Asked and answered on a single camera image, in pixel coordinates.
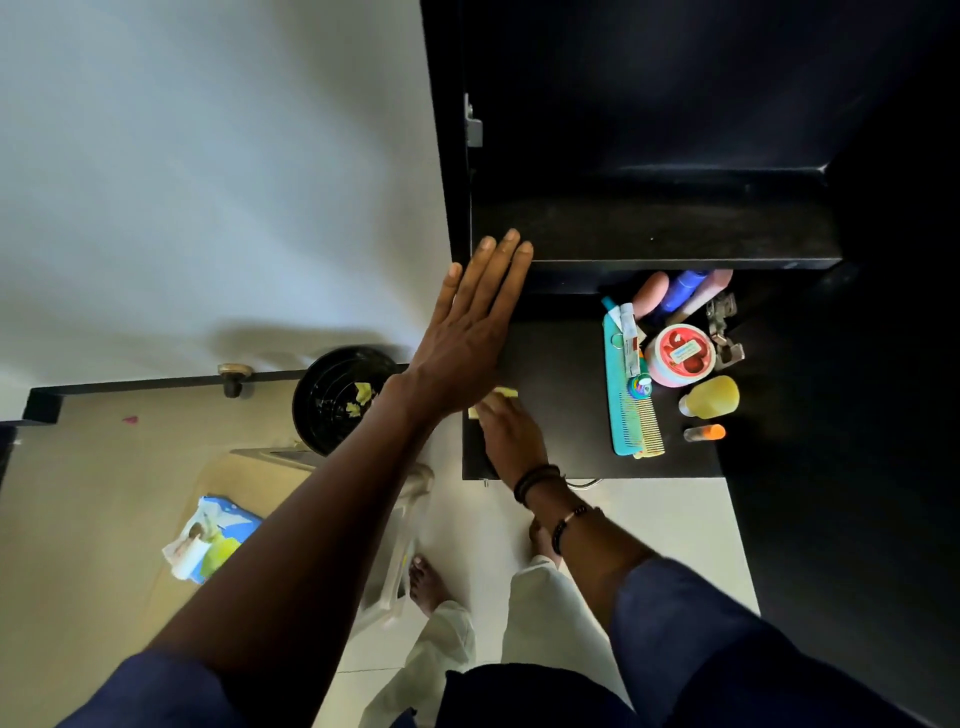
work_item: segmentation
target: blue sleeve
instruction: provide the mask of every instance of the blue sleeve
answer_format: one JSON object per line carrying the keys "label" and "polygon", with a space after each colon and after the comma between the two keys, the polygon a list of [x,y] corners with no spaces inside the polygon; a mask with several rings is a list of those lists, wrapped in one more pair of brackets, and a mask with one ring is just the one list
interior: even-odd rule
{"label": "blue sleeve", "polygon": [[671,559],[627,576],[610,636],[646,726],[919,725]]}
{"label": "blue sleeve", "polygon": [[220,679],[200,663],[147,651],[125,660],[59,728],[243,728]]}

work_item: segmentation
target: comb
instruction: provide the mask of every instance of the comb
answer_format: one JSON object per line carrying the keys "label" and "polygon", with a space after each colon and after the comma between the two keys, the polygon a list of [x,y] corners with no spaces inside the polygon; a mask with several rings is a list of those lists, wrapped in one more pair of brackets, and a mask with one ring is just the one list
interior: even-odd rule
{"label": "comb", "polygon": [[[623,349],[613,344],[623,334],[610,316],[603,318],[604,360],[607,365],[607,405],[610,409],[610,430],[613,451],[618,455],[653,457],[663,454],[663,440],[657,416],[649,397],[635,400],[627,390],[627,371]],[[640,359],[641,372],[646,361]]]}
{"label": "comb", "polygon": [[[640,376],[649,376],[647,360],[640,352]],[[654,402],[647,395],[641,400],[633,400],[636,413],[640,417],[640,432],[643,434],[643,451],[635,452],[634,457],[656,457],[663,455],[663,438],[660,436],[660,425],[657,424],[657,413],[654,411]]]}

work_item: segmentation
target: white pants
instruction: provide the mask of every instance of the white pants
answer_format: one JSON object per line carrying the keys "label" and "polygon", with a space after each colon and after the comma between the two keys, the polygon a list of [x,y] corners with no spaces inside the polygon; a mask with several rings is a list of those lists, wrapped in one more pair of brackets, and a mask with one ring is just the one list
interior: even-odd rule
{"label": "white pants", "polygon": [[[423,627],[406,664],[367,706],[361,728],[388,728],[411,707],[417,709],[418,726],[433,726],[446,672],[470,669],[475,656],[469,612],[455,601],[445,601]],[[576,585],[546,556],[535,556],[510,584],[500,662],[579,672],[630,705],[610,641],[588,612]]]}

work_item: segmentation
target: small sticker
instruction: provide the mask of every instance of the small sticker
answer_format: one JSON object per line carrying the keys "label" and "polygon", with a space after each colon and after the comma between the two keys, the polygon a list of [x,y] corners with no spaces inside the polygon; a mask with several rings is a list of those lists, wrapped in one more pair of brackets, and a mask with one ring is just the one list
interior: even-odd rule
{"label": "small sticker", "polygon": [[674,364],[683,364],[691,356],[700,353],[700,343],[696,339],[690,339],[683,346],[677,347],[670,353],[670,359]]}

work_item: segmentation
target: white wall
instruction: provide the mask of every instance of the white wall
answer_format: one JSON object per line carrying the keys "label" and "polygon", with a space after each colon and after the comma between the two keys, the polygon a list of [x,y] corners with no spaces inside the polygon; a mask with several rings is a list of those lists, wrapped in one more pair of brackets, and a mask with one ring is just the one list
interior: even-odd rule
{"label": "white wall", "polygon": [[0,371],[409,349],[448,263],[417,0],[0,0]]}
{"label": "white wall", "polygon": [[0,423],[22,420],[29,396],[30,385],[26,381],[0,372]]}

